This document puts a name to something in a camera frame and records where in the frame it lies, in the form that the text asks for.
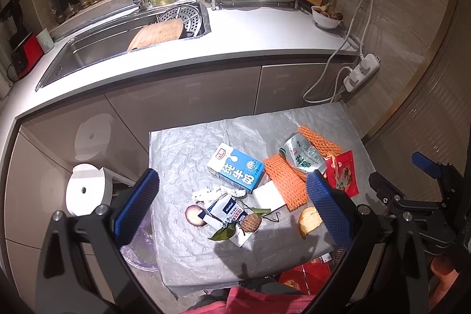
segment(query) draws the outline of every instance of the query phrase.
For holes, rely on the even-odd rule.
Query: gray plastic sheet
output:
[[[160,191],[152,204],[157,263],[163,283],[176,295],[234,286],[240,280],[275,275],[335,248],[322,224],[303,240],[298,217],[308,205],[289,212],[282,207],[279,223],[262,220],[241,247],[231,241],[211,241],[209,225],[194,227],[185,219],[191,193],[221,185],[205,168],[221,142],[264,160],[278,152],[283,140],[305,125],[328,140],[353,151],[359,205],[384,210],[368,177],[373,164],[339,103],[291,109],[257,116],[214,121],[150,134],[150,167],[160,176]],[[248,196],[246,204],[256,206]]]

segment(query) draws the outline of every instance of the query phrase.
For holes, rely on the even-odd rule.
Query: perforated metal plate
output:
[[[188,32],[191,32],[193,36],[198,35],[201,29],[203,19],[196,7],[193,6],[178,6],[168,10],[165,14],[159,17],[159,21],[168,21],[169,19],[180,18],[183,20],[183,27]]]

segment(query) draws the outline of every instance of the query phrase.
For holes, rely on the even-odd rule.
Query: screw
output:
[[[357,209],[361,215],[368,215],[371,213],[371,209],[367,205],[359,205]]]
[[[104,215],[108,211],[108,206],[107,205],[99,205],[95,209],[95,213],[98,215]]]
[[[58,210],[58,211],[56,211],[52,214],[52,219],[54,221],[59,221],[62,218],[63,215],[64,215],[64,213],[62,212],[62,210]]]
[[[406,221],[412,221],[413,217],[412,217],[412,214],[410,212],[404,212],[402,214],[402,217],[404,217],[404,220]]]

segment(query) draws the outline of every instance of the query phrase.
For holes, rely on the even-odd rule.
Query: stainless steel sink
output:
[[[184,5],[195,7],[203,20],[198,34],[185,39],[195,39],[210,32],[208,12],[197,2],[171,4],[115,19],[69,40],[42,76],[36,91],[75,71],[126,53],[131,40],[141,28],[158,23],[159,17],[168,10]]]

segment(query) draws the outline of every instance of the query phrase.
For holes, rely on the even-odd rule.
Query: green leaf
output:
[[[235,222],[231,222],[225,228],[219,229],[213,236],[210,238],[212,241],[223,241],[231,238],[236,232]]]
[[[260,209],[258,207],[249,207],[249,209],[257,215],[269,215],[271,209]]]

